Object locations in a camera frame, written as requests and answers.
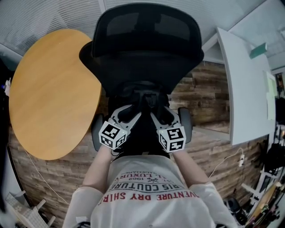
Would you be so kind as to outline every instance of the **power outlet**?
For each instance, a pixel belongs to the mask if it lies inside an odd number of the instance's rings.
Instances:
[[[243,164],[244,164],[244,155],[241,155],[239,161],[239,167],[242,167]]]

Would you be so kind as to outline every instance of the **floor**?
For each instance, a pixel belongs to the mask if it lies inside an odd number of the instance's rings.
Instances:
[[[206,126],[228,132],[229,128],[229,95],[226,72],[223,65],[202,62],[192,73],[188,74],[169,97],[171,108],[189,108],[192,120],[197,126]],[[102,96],[98,112],[107,113],[107,98]],[[234,154],[239,147],[245,153],[245,164],[237,166],[240,154],[227,159],[215,171],[211,181],[223,198],[232,195],[244,204],[250,194],[240,187],[241,183],[254,186],[259,178],[260,168],[255,168],[252,161],[260,153],[259,138],[238,146],[229,142],[209,138],[193,132],[192,141],[186,146],[189,155],[210,175],[215,166],[226,156]],[[43,206],[48,216],[55,215],[55,227],[62,227],[68,205],[60,199],[40,177],[23,147],[17,141],[13,130],[10,133],[10,149],[15,168],[23,188],[30,201],[36,205],[43,198]],[[72,193],[81,185],[88,167],[96,155],[91,133],[88,132],[79,145],[65,157],[44,161],[32,157],[33,162],[47,183],[67,202]]]

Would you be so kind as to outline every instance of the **round wooden table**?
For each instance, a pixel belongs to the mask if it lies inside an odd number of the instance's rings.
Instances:
[[[79,59],[90,41],[73,29],[49,33],[16,69],[9,99],[11,124],[20,144],[37,158],[65,156],[91,125],[101,84]]]

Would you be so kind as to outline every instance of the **green object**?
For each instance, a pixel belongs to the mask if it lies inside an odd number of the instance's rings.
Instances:
[[[273,97],[270,93],[266,93],[267,100],[267,119],[274,120],[275,119],[275,97]]]
[[[266,73],[266,77],[267,77],[267,83],[268,83],[268,92],[273,96],[273,97],[277,97],[278,92],[277,92],[277,85],[276,85],[276,79],[275,77],[268,73]]]
[[[267,44],[266,44],[266,43],[264,43],[264,44],[262,44],[262,45],[259,45],[258,47],[256,47],[255,49],[253,49],[253,50],[251,51],[249,57],[250,57],[251,59],[253,59],[253,58],[255,58],[255,57],[257,57],[257,56],[259,56],[259,55],[261,55],[261,54],[263,54],[263,53],[265,53],[265,52],[267,52]]]

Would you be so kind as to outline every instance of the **chair backrest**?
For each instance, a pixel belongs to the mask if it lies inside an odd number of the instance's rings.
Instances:
[[[154,82],[170,94],[202,61],[201,46],[190,15],[159,4],[126,4],[101,15],[92,46],[86,45],[80,59],[109,96],[132,81]]]

